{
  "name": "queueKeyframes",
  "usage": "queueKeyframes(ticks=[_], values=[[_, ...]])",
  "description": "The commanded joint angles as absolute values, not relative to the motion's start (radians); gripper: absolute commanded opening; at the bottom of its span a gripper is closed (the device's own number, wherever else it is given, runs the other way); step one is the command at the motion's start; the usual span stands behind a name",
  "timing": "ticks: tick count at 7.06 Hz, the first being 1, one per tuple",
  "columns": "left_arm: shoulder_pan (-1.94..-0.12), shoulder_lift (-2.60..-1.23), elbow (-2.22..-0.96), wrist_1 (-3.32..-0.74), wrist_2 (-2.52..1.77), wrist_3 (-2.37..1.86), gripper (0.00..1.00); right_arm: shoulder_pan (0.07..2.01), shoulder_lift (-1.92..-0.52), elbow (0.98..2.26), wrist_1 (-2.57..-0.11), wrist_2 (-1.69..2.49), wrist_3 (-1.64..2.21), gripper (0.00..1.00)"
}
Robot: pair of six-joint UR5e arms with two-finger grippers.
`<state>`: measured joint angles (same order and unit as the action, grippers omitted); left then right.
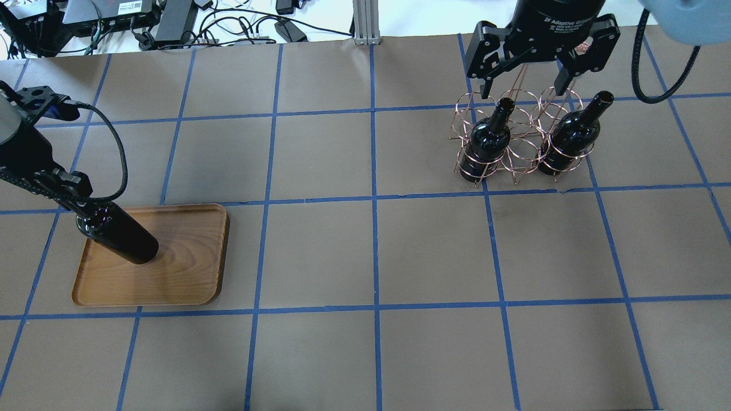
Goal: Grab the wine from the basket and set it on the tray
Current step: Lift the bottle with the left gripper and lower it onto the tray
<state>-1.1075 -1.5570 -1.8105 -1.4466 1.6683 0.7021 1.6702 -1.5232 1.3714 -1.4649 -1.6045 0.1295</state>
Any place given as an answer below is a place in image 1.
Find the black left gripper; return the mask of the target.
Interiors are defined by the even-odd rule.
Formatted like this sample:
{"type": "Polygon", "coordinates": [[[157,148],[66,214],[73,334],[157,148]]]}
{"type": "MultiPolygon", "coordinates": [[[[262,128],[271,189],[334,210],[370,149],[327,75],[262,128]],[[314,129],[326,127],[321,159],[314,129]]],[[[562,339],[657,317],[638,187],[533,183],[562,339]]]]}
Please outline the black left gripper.
{"type": "Polygon", "coordinates": [[[93,192],[88,175],[80,171],[66,172],[53,159],[49,140],[34,128],[21,128],[1,144],[1,163],[8,176],[29,185],[34,194],[53,199],[63,208],[77,214],[93,214],[93,205],[85,200],[64,200],[61,195],[90,197],[93,192]]]}

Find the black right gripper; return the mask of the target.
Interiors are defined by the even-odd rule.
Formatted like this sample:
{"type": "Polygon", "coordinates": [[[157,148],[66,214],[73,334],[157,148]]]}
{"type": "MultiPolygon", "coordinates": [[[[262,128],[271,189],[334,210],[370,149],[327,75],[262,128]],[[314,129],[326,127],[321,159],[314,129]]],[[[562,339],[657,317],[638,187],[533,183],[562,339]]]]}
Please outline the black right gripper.
{"type": "Polygon", "coordinates": [[[511,21],[498,27],[478,21],[465,52],[465,74],[482,79],[480,98],[491,96],[494,78],[523,63],[560,62],[554,81],[564,96],[572,81],[605,68],[621,36],[603,1],[518,1],[511,21]]]}

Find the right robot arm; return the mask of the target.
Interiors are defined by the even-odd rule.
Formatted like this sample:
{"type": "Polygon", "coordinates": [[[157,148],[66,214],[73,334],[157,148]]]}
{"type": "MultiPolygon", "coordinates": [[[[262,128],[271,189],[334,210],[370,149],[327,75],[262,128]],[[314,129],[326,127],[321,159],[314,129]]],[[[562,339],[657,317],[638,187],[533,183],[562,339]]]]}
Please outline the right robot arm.
{"type": "MultiPolygon", "coordinates": [[[[489,97],[499,75],[525,63],[560,62],[554,81],[562,96],[575,78],[600,72],[621,36],[616,17],[601,15],[603,1],[519,1],[504,28],[480,21],[465,52],[465,75],[482,80],[480,95],[489,97]]],[[[634,36],[630,80],[635,96],[647,104],[665,101],[688,77],[703,45],[729,41],[728,1],[642,1],[634,36]],[[640,86],[640,55],[645,29],[653,17],[666,36],[692,45],[679,79],[658,96],[648,96],[640,86]]]]}

